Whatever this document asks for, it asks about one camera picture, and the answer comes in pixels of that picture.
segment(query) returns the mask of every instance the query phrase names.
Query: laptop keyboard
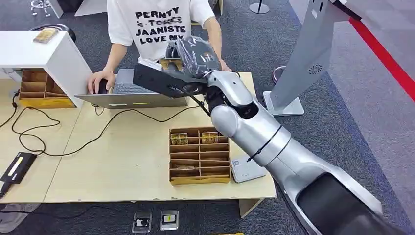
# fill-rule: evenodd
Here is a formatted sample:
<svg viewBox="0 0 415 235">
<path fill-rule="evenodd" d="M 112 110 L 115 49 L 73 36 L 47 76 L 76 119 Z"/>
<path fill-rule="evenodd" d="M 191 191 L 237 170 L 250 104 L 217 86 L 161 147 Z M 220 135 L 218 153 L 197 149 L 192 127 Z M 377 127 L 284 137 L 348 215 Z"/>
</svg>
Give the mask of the laptop keyboard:
<svg viewBox="0 0 415 235">
<path fill-rule="evenodd" d="M 117 94 L 133 94 L 133 93 L 153 93 L 153 91 L 132 83 L 115 84 Z"/>
</svg>

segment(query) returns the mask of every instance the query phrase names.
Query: wooden table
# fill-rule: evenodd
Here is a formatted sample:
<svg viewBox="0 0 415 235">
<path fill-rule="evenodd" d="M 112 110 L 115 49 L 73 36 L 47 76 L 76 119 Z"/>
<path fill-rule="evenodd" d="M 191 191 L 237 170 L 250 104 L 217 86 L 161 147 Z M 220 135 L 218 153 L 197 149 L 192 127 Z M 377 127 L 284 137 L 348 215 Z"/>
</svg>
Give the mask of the wooden table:
<svg viewBox="0 0 415 235">
<path fill-rule="evenodd" d="M 16 91 L 19 84 L 13 80 L 0 80 L 0 123 L 3 124 L 13 113 L 10 91 Z M 11 126 L 17 114 L 23 109 L 19 107 L 16 115 L 8 124 L 0 128 L 0 176 L 7 170 L 18 152 L 27 152 L 19 143 L 17 134 L 11 131 Z M 32 131 L 40 136 L 51 154 L 62 154 L 68 143 L 70 134 L 75 126 L 80 109 L 49 109 L 44 110 L 51 117 L 60 120 L 61 125 L 41 128 Z M 37 125 L 47 125 L 52 122 L 45 115 L 34 110 L 26 110 L 19 119 L 16 130 L 24 131 Z M 35 138 L 23 137 L 29 148 L 39 149 L 42 144 Z M 13 185 L 9 192 L 0 200 L 0 203 L 43 202 L 46 192 L 60 162 L 60 157 L 39 156 L 24 177 L 22 183 Z"/>
</svg>

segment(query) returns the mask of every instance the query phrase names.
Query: white t-shirt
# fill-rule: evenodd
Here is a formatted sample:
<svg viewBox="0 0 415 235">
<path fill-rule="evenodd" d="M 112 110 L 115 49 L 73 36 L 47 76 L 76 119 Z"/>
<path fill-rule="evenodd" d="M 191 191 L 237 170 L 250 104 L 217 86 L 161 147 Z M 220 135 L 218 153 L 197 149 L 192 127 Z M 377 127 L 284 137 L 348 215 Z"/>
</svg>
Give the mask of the white t-shirt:
<svg viewBox="0 0 415 235">
<path fill-rule="evenodd" d="M 112 43 L 135 42 L 143 59 L 165 57 L 168 41 L 191 35 L 191 20 L 214 17 L 208 0 L 107 0 Z"/>
</svg>

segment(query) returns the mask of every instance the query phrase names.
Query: black cable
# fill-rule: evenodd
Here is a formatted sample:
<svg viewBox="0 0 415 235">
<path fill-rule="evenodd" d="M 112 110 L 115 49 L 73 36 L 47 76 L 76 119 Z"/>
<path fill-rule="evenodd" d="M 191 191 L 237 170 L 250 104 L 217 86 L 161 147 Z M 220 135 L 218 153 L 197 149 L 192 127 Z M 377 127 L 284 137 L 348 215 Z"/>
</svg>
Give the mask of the black cable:
<svg viewBox="0 0 415 235">
<path fill-rule="evenodd" d="M 198 104 L 199 107 L 202 108 L 202 110 L 210 117 L 210 112 L 205 108 L 206 96 L 204 96 L 203 102 L 201 102 L 200 100 L 196 99 L 196 97 L 194 97 L 194 95 L 190 94 L 185 89 L 183 89 L 181 91 L 184 92 L 184 93 L 186 93 L 186 95 L 188 95 L 190 98 L 192 98 L 196 102 L 196 104 Z"/>
<path fill-rule="evenodd" d="M 184 111 L 186 111 L 186 110 L 188 110 L 188 109 L 193 109 L 193 108 L 198 108 L 198 107 L 199 107 L 199 106 L 192 106 L 192 107 L 188 107 L 188 108 L 182 109 L 182 110 L 180 110 L 178 113 L 176 113 L 175 115 L 173 115 L 173 116 L 169 117 L 169 118 L 168 118 L 168 119 L 166 119 L 166 120 L 157 120 L 157 119 L 155 119 L 154 117 L 149 116 L 149 115 L 147 115 L 147 114 L 145 114 L 145 113 L 143 113 L 143 112 L 141 112 L 141 111 L 135 110 L 135 109 L 127 109 L 127 110 L 123 110 L 123 111 L 118 112 L 117 114 L 115 114 L 115 115 L 114 115 L 114 116 L 113 116 L 113 117 L 112 117 L 112 118 L 108 121 L 107 125 L 105 125 L 104 129 L 102 129 L 102 131 L 101 131 L 101 133 L 99 134 L 99 136 L 98 136 L 98 137 L 96 137 L 95 139 L 93 139 L 93 140 L 91 140 L 91 141 L 87 142 L 87 143 L 86 143 L 86 144 L 84 144 L 81 148 L 79 148 L 79 149 L 77 149 L 77 150 L 75 150 L 75 151 L 73 151 L 73 152 L 66 153 L 66 154 L 58 154 L 58 155 L 55 155 L 55 154 L 49 154 L 49 153 L 46 153 L 46 143 L 45 143 L 45 142 L 44 142 L 44 141 L 43 141 L 40 137 L 38 137 L 38 136 L 36 136 L 36 135 L 34 135 L 34 134 L 27 134 L 27 132 L 29 132 L 29 131 L 31 131 L 31 130 L 34 130 L 34 129 L 43 128 L 43 127 L 52 127 L 52 126 L 59 125 L 59 124 L 61 123 L 59 120 L 56 120 L 56 119 L 51 118 L 51 117 L 50 117 L 47 113 L 45 113 L 45 112 L 44 112 L 44 111 L 42 111 L 42 110 L 39 110 L 39 109 L 37 109 L 37 108 L 33 108 L 33 107 L 26 107 L 26 108 L 24 108 L 24 109 L 23 109 L 23 110 L 19 113 L 19 115 L 17 116 L 16 120 L 13 122 L 13 125 L 12 125 L 12 131 L 13 131 L 14 133 L 16 133 L 16 134 L 19 134 L 19 142 L 20 142 L 20 144 L 23 146 L 23 148 L 25 148 L 25 149 L 26 149 L 26 150 L 28 150 L 28 151 L 31 151 L 31 152 L 35 152 L 35 153 L 37 153 L 37 154 L 36 154 L 37 156 L 39 156 L 39 155 L 41 155 L 41 154 L 45 154 L 45 155 L 52 156 L 52 157 L 63 157 L 63 156 L 68 156 L 68 155 L 71 155 L 71 154 L 77 153 L 77 152 L 81 151 L 83 148 L 85 148 L 88 144 L 90 144 L 90 143 L 92 143 L 92 142 L 96 141 L 97 139 L 99 139 L 99 138 L 100 138 L 100 137 L 104 134 L 105 130 L 106 130 L 106 129 L 107 129 L 107 127 L 110 125 L 110 123 L 114 120 L 114 118 L 115 118 L 115 117 L 117 117 L 118 115 L 122 114 L 122 113 L 129 112 L 129 111 L 134 111 L 134 112 L 140 113 L 141 115 L 144 115 L 144 116 L 146 116 L 146 117 L 148 117 L 148 118 L 150 118 L 150 119 L 152 119 L 152 120 L 154 120 L 154 121 L 157 121 L 157 122 L 163 123 L 163 122 L 167 122 L 167 121 L 171 120 L 171 119 L 172 119 L 172 118 L 174 118 L 175 116 L 179 115 L 180 113 L 182 113 L 182 112 L 184 112 Z M 55 124 L 51 124 L 51 125 L 36 126 L 36 127 L 32 127 L 32 128 L 30 128 L 30 129 L 27 129 L 27 130 L 25 130 L 25 131 L 23 131 L 23 132 L 17 132 L 17 131 L 14 129 L 14 127 L 15 127 L 15 125 L 16 125 L 16 123 L 17 123 L 17 121 L 19 120 L 20 116 L 22 115 L 22 113 L 23 113 L 26 109 L 32 109 L 32 110 L 39 111 L 39 112 L 43 113 L 44 115 L 46 115 L 46 117 L 47 117 L 49 120 L 55 121 L 56 123 L 55 123 Z M 38 140 L 42 143 L 43 148 L 42 148 L 42 149 L 37 149 L 37 150 L 35 150 L 35 149 L 30 149 L 30 148 L 26 147 L 26 146 L 23 144 L 23 142 L 22 142 L 22 136 L 32 136 L 32 137 L 37 138 L 37 139 L 38 139 Z"/>
<path fill-rule="evenodd" d="M 73 216 L 57 216 L 57 215 L 54 215 L 54 214 L 49 214 L 49 213 L 44 213 L 44 212 L 34 212 L 34 211 L 32 211 L 32 212 L 27 212 L 27 211 L 0 211 L 0 213 L 3 213 L 3 214 L 8 214 L 8 213 L 38 214 L 38 215 L 50 216 L 50 217 L 53 217 L 55 219 L 75 219 L 75 218 L 78 218 L 78 217 L 83 216 L 90 209 L 93 209 L 93 208 L 101 208 L 101 209 L 106 209 L 106 210 L 114 211 L 114 212 L 117 212 L 119 214 L 124 214 L 126 217 L 128 217 L 130 219 L 130 217 L 127 216 L 127 214 L 125 214 L 125 213 L 123 213 L 121 211 L 118 211 L 118 210 L 115 210 L 115 209 L 112 209 L 112 208 L 108 208 L 108 207 L 102 207 L 102 206 L 91 206 L 91 207 L 88 207 L 84 212 L 82 212 L 80 214 L 77 214 L 77 215 L 73 215 Z"/>
<path fill-rule="evenodd" d="M 98 113 L 97 109 L 98 109 L 98 107 L 99 107 L 99 106 L 94 106 L 94 107 L 95 107 L 95 114 L 96 114 L 97 116 L 101 115 L 101 114 L 104 112 L 104 110 L 105 110 L 105 108 L 104 108 L 104 107 L 102 107 L 102 111 L 101 111 L 100 113 Z"/>
<path fill-rule="evenodd" d="M 6 181 L 3 183 L 3 186 L 1 186 L 1 189 L 0 189 L 0 199 L 2 199 L 6 195 L 6 193 L 9 191 L 11 186 L 12 186 L 12 183 L 9 181 Z"/>
<path fill-rule="evenodd" d="M 236 73 L 238 75 L 238 77 L 241 78 L 241 75 L 239 74 L 238 71 L 232 71 L 232 72 Z"/>
<path fill-rule="evenodd" d="M 0 128 L 2 128 L 4 125 L 6 125 L 13 117 L 14 117 L 14 114 L 16 114 L 16 112 L 17 112 L 17 103 L 14 101 L 14 99 L 16 98 L 16 97 L 18 97 L 19 96 L 19 94 L 20 94 L 20 90 L 17 90 L 15 93 L 14 93 L 14 95 L 13 95 L 13 99 L 12 99 L 12 106 L 13 106 L 13 108 L 14 108 L 14 111 L 13 111 L 13 113 L 12 113 L 12 115 L 9 117 L 9 119 L 7 119 L 2 125 L 0 125 Z"/>
<path fill-rule="evenodd" d="M 258 151 L 252 155 L 251 157 L 248 158 L 247 162 L 250 162 L 252 159 L 254 159 L 254 157 L 258 154 L 260 154 L 262 152 L 262 150 L 269 144 L 269 142 L 274 138 L 274 136 L 278 133 L 278 131 L 281 129 L 282 125 L 279 126 L 278 130 L 275 131 L 273 133 L 273 135 L 271 136 L 271 138 L 262 146 L 258 149 Z"/>
</svg>

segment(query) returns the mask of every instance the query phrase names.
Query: computer mouse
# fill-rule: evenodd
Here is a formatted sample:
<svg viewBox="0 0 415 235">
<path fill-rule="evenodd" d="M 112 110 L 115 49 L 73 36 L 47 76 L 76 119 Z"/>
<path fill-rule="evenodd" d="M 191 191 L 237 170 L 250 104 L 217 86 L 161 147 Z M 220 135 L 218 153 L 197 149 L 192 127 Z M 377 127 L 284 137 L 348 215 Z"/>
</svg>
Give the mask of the computer mouse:
<svg viewBox="0 0 415 235">
<path fill-rule="evenodd" d="M 99 90 L 98 93 L 95 92 L 95 89 L 93 91 L 94 94 L 106 94 L 107 91 L 107 80 L 106 79 L 101 79 L 101 81 L 99 82 Z"/>
</svg>

